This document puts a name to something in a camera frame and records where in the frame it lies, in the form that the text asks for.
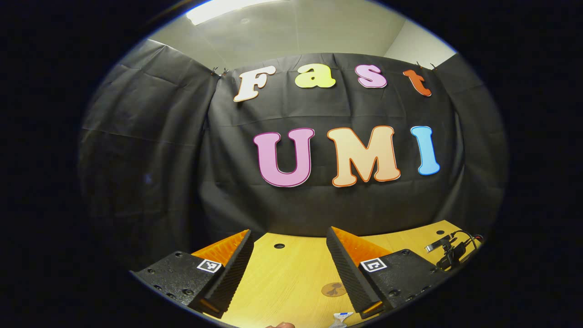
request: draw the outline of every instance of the ceiling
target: ceiling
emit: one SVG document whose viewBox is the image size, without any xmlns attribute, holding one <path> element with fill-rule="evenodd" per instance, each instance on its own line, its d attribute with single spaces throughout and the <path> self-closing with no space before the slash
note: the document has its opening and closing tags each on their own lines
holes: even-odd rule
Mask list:
<svg viewBox="0 0 583 328">
<path fill-rule="evenodd" d="M 212 68 L 230 70 L 309 53 L 384 56 L 405 18 L 366 0 L 285 0 L 238 9 L 199 25 L 183 15 L 149 38 Z"/>
</svg>

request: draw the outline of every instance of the wall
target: wall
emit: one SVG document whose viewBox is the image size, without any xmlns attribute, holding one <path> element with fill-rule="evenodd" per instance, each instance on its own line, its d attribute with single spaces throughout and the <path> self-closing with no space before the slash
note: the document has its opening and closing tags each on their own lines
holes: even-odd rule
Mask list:
<svg viewBox="0 0 583 328">
<path fill-rule="evenodd" d="M 385 57 L 402 60 L 433 69 L 453 56 L 456 51 L 437 36 L 416 23 L 406 20 Z"/>
</svg>

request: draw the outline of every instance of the cable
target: cable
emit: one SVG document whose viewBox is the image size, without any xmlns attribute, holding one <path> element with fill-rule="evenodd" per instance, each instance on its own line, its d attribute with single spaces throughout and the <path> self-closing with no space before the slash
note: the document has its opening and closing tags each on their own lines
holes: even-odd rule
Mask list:
<svg viewBox="0 0 583 328">
<path fill-rule="evenodd" d="M 468 236 L 470 237 L 470 239 L 472 240 L 472 244 L 474 245 L 474 249 L 477 249 L 476 242 L 474 241 L 474 237 L 473 237 L 472 235 L 470 235 L 470 234 L 469 234 L 467 231 L 458 230 L 458 231 L 456 231 L 456 232 L 452 233 L 452 234 L 451 234 L 451 236 L 453 237 L 453 236 L 454 236 L 456 233 L 458 233 L 458 232 L 463 232 L 463 233 L 465 233 L 466 235 L 468 235 Z"/>
</svg>

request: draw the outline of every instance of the sticker on table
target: sticker on table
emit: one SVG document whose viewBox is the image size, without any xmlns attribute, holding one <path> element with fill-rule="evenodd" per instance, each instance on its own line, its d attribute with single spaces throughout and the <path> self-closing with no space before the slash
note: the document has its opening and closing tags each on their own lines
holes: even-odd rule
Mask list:
<svg viewBox="0 0 583 328">
<path fill-rule="evenodd" d="M 202 261 L 198 267 L 198 269 L 202 270 L 202 271 L 207 271 L 210 273 L 215 273 L 220 269 L 221 263 L 219 262 L 214 262 L 214 261 L 210 261 L 210 260 L 204 260 Z"/>
<path fill-rule="evenodd" d="M 362 264 L 364 269 L 368 272 L 375 272 L 387 267 L 387 265 L 383 263 L 378 257 L 376 259 L 362 261 L 360 264 Z"/>
<path fill-rule="evenodd" d="M 346 288 L 341 282 L 332 282 L 322 287 L 322 294 L 328 297 L 337 297 L 346 294 Z"/>
</svg>

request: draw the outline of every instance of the blue letter i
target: blue letter i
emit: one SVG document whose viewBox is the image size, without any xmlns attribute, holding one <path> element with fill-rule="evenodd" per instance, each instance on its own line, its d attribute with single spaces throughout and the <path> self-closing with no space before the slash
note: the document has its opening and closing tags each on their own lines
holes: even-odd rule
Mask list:
<svg viewBox="0 0 583 328">
<path fill-rule="evenodd" d="M 433 151 L 431 133 L 433 132 L 430 127 L 411 128 L 411 134 L 417 138 L 419 152 L 421 153 L 421 166 L 419 166 L 419 174 L 424 176 L 439 172 L 439 164 L 436 161 L 436 155 Z"/>
</svg>

